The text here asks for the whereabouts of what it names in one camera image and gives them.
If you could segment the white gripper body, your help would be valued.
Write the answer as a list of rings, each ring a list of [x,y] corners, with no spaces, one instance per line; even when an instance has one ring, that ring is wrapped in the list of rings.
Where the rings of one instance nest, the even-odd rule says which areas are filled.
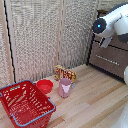
[[[101,48],[107,48],[109,43],[111,42],[112,38],[111,37],[107,37],[107,38],[102,38],[100,41],[100,47]]]

